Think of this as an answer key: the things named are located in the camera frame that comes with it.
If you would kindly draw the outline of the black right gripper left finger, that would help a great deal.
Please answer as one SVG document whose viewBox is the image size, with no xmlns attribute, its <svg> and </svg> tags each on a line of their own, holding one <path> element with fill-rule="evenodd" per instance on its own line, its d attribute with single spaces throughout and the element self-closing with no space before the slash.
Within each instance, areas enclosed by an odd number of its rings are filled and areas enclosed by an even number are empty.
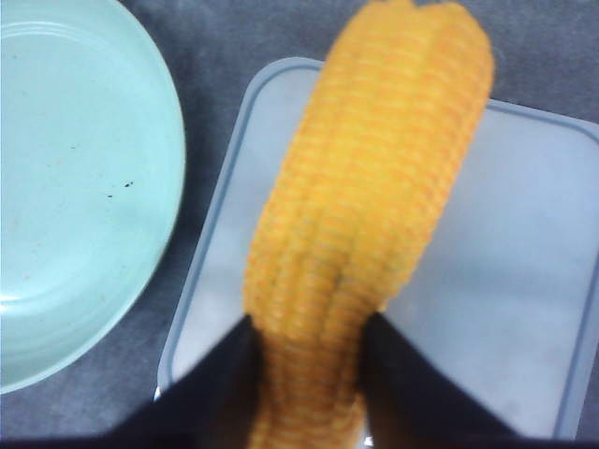
<svg viewBox="0 0 599 449">
<path fill-rule="evenodd" d="M 245 316 L 180 381 L 103 437 L 103 446 L 245 448 L 260 371 L 258 337 Z"/>
</svg>

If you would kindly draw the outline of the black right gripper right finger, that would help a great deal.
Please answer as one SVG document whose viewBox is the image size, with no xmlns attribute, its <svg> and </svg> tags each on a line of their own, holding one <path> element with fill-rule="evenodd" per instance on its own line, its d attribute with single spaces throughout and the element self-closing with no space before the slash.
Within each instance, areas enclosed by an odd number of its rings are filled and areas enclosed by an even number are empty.
<svg viewBox="0 0 599 449">
<path fill-rule="evenodd" d="M 512 448 L 515 431 L 426 359 L 382 314 L 368 319 L 359 383 L 375 448 Z"/>
</svg>

